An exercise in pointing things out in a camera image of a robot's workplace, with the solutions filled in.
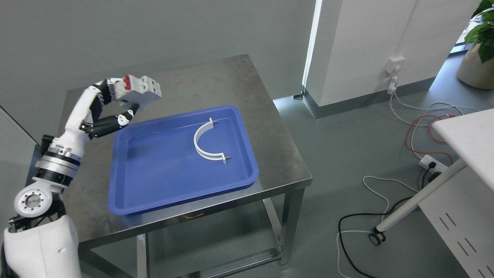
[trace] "blue plastic tray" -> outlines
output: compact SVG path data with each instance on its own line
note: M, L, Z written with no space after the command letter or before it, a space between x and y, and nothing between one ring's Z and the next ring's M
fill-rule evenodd
M226 164L202 158L201 149L230 156ZM249 187L259 169L239 110L230 105L131 124L115 133L108 208L126 215Z

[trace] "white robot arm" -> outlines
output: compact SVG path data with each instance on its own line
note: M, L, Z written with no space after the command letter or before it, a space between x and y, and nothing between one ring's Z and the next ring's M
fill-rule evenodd
M15 197L18 215L3 233L1 278L81 277L77 231L65 215L62 192L81 165L86 142L124 128L140 106L159 98L160 85L147 76L110 78L84 90L64 134L43 137L44 155L36 164L34 183ZM113 100L127 111L99 119L102 107ZM45 218L52 222L40 225Z

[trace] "potted plant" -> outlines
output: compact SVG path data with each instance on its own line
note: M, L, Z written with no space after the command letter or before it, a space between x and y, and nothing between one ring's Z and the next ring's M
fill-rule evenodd
M465 55L456 76L462 82L483 90L494 89L494 0L482 0L473 17L479 24L465 37L474 45Z

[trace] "gray floor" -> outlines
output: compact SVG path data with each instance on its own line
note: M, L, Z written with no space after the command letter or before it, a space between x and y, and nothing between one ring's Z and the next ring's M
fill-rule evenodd
M493 108L493 91L472 89L455 78L461 59L462 56L449 58L429 91L401 100L422 107L445 101L481 110ZM274 262L231 277L339 277L335 243L338 219L351 213L382 212L385 208L385 202L363 186L362 177L394 178L413 187L418 185L424 170L403 144L409 126L392 114L389 102L319 120L311 117L300 100L284 98L275 100L275 104L314 180L305 191L291 262L282 267ZM397 104L396 107L408 120L422 115ZM416 149L452 152L432 141L425 128L418 131L415 139ZM435 157L449 165L444 157ZM412 193L395 183L369 184L392 203ZM283 200L273 201L280 211ZM346 221L343 229L370 230L376 224L378 217L357 217ZM377 277L467 277L420 210L412 212L386 236L387 242L379 247L373 246L364 234L344 237L350 256L361 270ZM275 242L262 204L254 203L153 232L150 245L152 277L177 277L262 251L275 246ZM136 275L133 239L95 251ZM341 266L346 275L362 277L344 258Z

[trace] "white cable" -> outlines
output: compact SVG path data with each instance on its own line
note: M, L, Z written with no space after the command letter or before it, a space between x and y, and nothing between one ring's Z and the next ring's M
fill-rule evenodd
M386 179L386 178L379 178L379 177L374 177L374 176L365 176L362 178L362 182L364 183L364 185L367 187L367 189L369 189L370 191L372 191L374 194L380 196L381 198L383 198L384 200L386 200L386 209L384 210L383 213L386 213L388 211L388 208L389 208L389 200L384 197L383 195L377 193L376 191L374 191L372 188L370 188L365 179L366 178L371 178L371 179L376 179L376 180L381 180L381 181L392 181L392 182L398 182L398 183L401 183L402 185L406 186L408 189L412 190L412 191L415 191L415 192L418 192L418 190L416 189L413 189L412 187L406 185L404 182L401 182L399 180L395 180L395 179ZM373 233L371 231L361 231L361 230L346 230L346 231L341 231L341 233L347 233L347 232L363 232L363 233ZM352 278L352 277L349 277L349 276L346 276L345 274L343 274L339 268L339 257L340 257L340 252L339 252L339 242L338 242L338 237L340 236L340 233L336 234L336 250L338 252L338 255L336 257L336 268L338 269L338 273L342 276L342 277L345 277L345 278Z
M415 127L413 128L413 132L412 132L412 136L410 137L410 148L411 149L414 149L413 148L413 136L415 135L415 131L417 130L417 127L418 127L418 124L420 124L420 121L422 120L422 118L417 122L417 125L415 125ZM420 156L418 153L412 151L420 160L422 160L423 156Z
M363 233L372 233L371 231L361 231L361 230L347 230L347 231L341 231L341 233L347 233L347 232L363 232ZM350 276L347 276L343 273L341 273L341 270L339 269L339 240L338 240L338 237L340 236L340 233L336 234L336 250L338 252L338 256L337 256L337 259L336 259L336 268L338 269L338 273L340 273L341 276L345 277L345 278L352 278Z
M381 181L392 181L392 182L397 182L397 183L401 183L402 185L406 186L408 189L412 190L412 191L415 191L415 192L418 192L418 190L416 189L413 189L412 187L406 185L404 182L401 182L399 180L395 180L395 179L385 179L385 178L379 178L379 177L373 177L373 176L365 176L362 178L362 182L364 183L364 185L367 187L367 189L369 189L370 191L372 191L374 194L376 194L377 196L383 198L384 200L386 200L386 209L384 210L383 213L387 212L388 211L388 208L389 208L389 200L388 198L384 197L383 195L377 193L375 190L373 190L372 188L370 188L367 183L366 183L366 178L371 178L371 179L376 179L376 180L381 180ZM384 215L381 216L381 222L384 220Z
M420 108L420 107L415 107L415 106L411 106L411 105L408 105L408 104L405 104L403 103L399 98L398 98L398 95L396 94L396 91L393 92L393 94L391 95L391 97L389 98L389 107L391 108L391 111L393 112L393 114L395 114L395 116L402 120L403 122L409 124L409 125L413 125L413 123L411 122L408 122L404 119L402 119L400 116L398 116L398 114L396 113L396 111L393 109L393 103L392 103L392 100L393 100L393 96L396 97L396 99L398 100L399 103L401 103L402 105L406 106L406 107L409 107L409 108L413 108L413 109L417 109L417 110L422 110L422 111L436 111L436 110L442 110L442 109L445 109L445 108L449 108L449 107L453 107L454 109L456 109L461 115L464 115L464 113L459 109L459 107L461 108L469 108L469 109L473 109L473 110L476 110L476 111L479 111L479 109L475 108L475 107L470 107L470 106L461 106L461 105L452 105L450 103L447 103L447 102L442 102L442 101L436 101L436 102L433 102L432 104L429 105L428 108ZM432 108L432 106L434 104L445 104L446 106L443 106L443 107L439 107L439 108ZM418 126L422 126L422 127L426 127L428 125L419 125L419 124L416 124Z

